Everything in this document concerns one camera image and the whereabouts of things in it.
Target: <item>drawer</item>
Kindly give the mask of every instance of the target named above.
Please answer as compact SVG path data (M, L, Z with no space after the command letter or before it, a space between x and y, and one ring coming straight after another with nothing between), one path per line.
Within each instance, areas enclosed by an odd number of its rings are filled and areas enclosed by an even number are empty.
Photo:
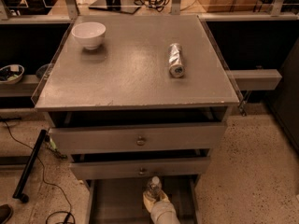
M164 193L174 205L181 224L200 224L194 184L189 176L159 176ZM149 224L150 213L143 204L147 177L93 180L86 223Z
M65 154L151 151L217 146L223 122L106 126L51 129L50 136Z
M209 157L96 161L71 163L70 169L77 179L93 180L152 175L200 175L206 171L209 163Z

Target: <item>terrazzo floor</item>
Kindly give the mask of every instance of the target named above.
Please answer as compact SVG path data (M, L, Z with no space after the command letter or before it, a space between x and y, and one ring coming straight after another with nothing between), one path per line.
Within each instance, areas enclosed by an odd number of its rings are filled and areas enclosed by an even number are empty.
M211 155L195 193L203 224L298 224L299 159L271 113L263 104L249 104L248 115L234 110L228 128ZM8 123L13 136L33 147L48 124L34 110L0 110L2 118L21 116ZM13 140L0 123L0 156L30 155L31 149ZM89 191L68 168L43 145L38 154L45 166L45 180L59 185L71 203L76 223L85 223ZM45 223L55 211L70 206L57 187L42 182L43 170L36 161L24 193L28 203L12 198L22 168L0 167L0 205L9 203L14 214L7 224ZM65 214L49 219L64 220Z

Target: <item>drawer handle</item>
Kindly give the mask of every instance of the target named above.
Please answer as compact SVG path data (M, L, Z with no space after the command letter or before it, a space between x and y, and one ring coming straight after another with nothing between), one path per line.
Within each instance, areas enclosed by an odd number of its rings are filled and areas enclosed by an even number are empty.
M136 143L138 146L144 146L146 144L146 139L142 136L139 136Z
M147 172L145 168L140 168L139 169L139 175L144 175Z

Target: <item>plastic bottle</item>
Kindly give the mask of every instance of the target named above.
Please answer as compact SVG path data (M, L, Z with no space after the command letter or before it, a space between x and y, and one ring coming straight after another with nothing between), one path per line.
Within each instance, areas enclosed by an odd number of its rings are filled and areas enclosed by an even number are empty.
M160 201L160 195L162 191L162 184L158 176L154 176L149 179L146 189L146 196L150 199L155 199L157 202Z

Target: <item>white bowl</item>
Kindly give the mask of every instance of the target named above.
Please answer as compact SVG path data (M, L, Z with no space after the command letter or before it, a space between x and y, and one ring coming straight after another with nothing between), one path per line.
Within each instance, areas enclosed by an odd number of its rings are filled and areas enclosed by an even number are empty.
M0 69L0 84L16 84L24 73L24 67L19 64L10 64Z
M106 26L99 22L83 22L75 25L72 35L85 49L97 49L104 41Z

